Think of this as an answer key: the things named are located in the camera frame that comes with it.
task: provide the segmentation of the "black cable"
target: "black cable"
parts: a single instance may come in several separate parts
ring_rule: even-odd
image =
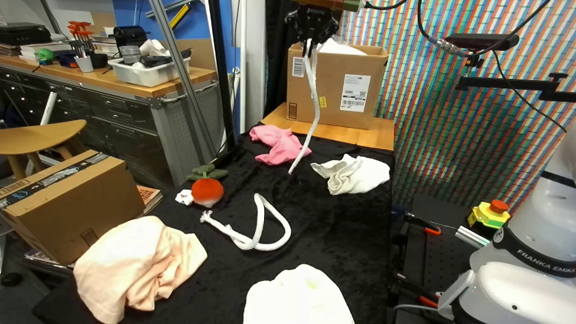
[[[505,77],[503,70],[501,70],[501,65],[500,65],[500,57],[494,50],[491,50],[492,57],[496,59],[496,68],[501,75],[501,79],[507,83],[507,86],[530,108],[534,110],[536,113],[539,113],[541,117],[545,117],[546,120],[554,122],[563,133],[566,133],[566,129],[552,117],[548,117],[546,113],[543,113],[541,110],[534,108],[530,102],[527,102],[527,99],[516,90],[512,88],[512,84],[509,83],[509,79]]]
[[[402,3],[406,3],[406,0],[399,0],[399,2],[392,3],[392,5],[383,5],[383,7],[372,5],[370,2],[365,2],[363,7],[365,9],[374,9],[374,11],[390,11],[390,9],[395,9],[395,7],[402,5]]]
[[[505,38],[498,39],[496,43],[492,43],[492,45],[489,45],[489,47],[485,47],[485,48],[478,48],[478,50],[469,52],[469,54],[467,54],[467,50],[458,48],[458,47],[455,47],[455,45],[451,45],[451,43],[447,43],[447,41],[444,41],[444,39],[435,39],[435,38],[431,38],[431,36],[424,30],[422,21],[420,21],[420,16],[422,16],[422,14],[420,14],[420,0],[417,0],[417,3],[415,3],[415,18],[417,18],[417,29],[419,29],[419,32],[420,32],[429,43],[433,43],[433,45],[437,45],[437,47],[440,47],[440,48],[444,48],[444,50],[447,50],[447,52],[458,54],[458,56],[476,57],[476,56],[480,56],[480,54],[485,54],[485,52],[500,47],[503,41],[507,41],[509,38],[512,38],[512,36],[514,36],[519,29],[523,29],[548,2],[550,2],[550,0],[543,0],[543,2],[539,3],[539,7],[536,7],[536,11],[532,11],[521,23],[518,23]]]

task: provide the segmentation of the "white container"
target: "white container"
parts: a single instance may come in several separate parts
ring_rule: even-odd
[[[131,83],[140,86],[156,86],[179,77],[174,63],[158,65],[150,68],[143,68],[140,65],[140,68],[134,68],[129,65],[122,65],[120,61],[122,59],[107,59],[107,65],[113,68],[114,79],[122,83]],[[185,70],[190,70],[188,63],[190,63],[190,57],[185,57],[183,59]]]

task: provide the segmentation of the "peach cloth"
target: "peach cloth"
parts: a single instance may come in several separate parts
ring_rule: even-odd
[[[123,306],[152,311],[206,259],[194,234],[165,227],[156,216],[125,221],[98,237],[75,263],[77,291],[91,315],[120,322]]]
[[[251,140],[260,140],[266,146],[271,146],[269,153],[266,155],[255,155],[257,162],[267,164],[267,165],[278,165],[284,162],[293,160],[300,153],[300,140],[289,131],[280,129],[273,124],[269,126],[253,126],[249,129]]]

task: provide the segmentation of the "stool seat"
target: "stool seat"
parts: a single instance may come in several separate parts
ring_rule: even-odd
[[[0,129],[0,155],[28,155],[55,147],[86,126],[84,119]]]

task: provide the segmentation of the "wire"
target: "wire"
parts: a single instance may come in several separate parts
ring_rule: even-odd
[[[392,3],[392,5],[383,5],[383,7],[372,5],[370,2],[365,2],[363,7],[365,9],[374,9],[374,11],[390,11],[390,9],[395,9],[395,7],[402,5],[402,3],[406,3],[406,0],[399,0],[399,2]]]
[[[478,48],[478,50],[474,50],[474,52],[467,52],[467,50],[464,50],[464,48],[458,48],[458,47],[455,47],[455,45],[451,45],[451,43],[447,43],[447,41],[444,41],[444,39],[435,39],[435,38],[431,38],[431,36],[424,30],[422,21],[420,21],[420,16],[422,16],[422,14],[420,14],[420,2],[422,2],[422,0],[417,0],[417,3],[415,3],[415,18],[417,18],[417,29],[419,29],[419,32],[420,32],[429,43],[433,43],[433,45],[437,45],[437,47],[440,47],[440,48],[444,48],[444,50],[447,50],[447,52],[451,52],[451,54],[458,54],[458,56],[465,56],[465,57],[476,57],[476,56],[480,56],[480,54],[485,54],[485,52],[500,47],[503,41],[507,41],[509,38],[512,38],[519,29],[523,29],[523,27],[534,18],[550,0],[543,0],[543,2],[539,3],[539,7],[536,7],[536,11],[532,11],[521,23],[518,23],[505,38],[498,39],[496,43],[492,43],[492,45],[489,45],[489,47],[485,47],[485,48]]]
[[[390,322],[395,322],[395,315],[399,309],[419,309],[419,311],[431,311],[431,313],[437,313],[435,308],[429,308],[429,306],[422,306],[422,304],[395,304],[393,309],[392,309],[392,320]]]
[[[507,86],[530,108],[534,110],[536,113],[539,113],[541,117],[545,117],[546,120],[554,122],[563,133],[566,133],[566,129],[555,120],[552,119],[550,115],[543,113],[541,110],[534,108],[530,102],[527,102],[527,99],[509,83],[509,79],[505,77],[503,70],[501,70],[501,65],[500,65],[500,57],[494,50],[491,50],[494,61],[496,61],[496,68],[501,75],[501,79],[507,83]]]

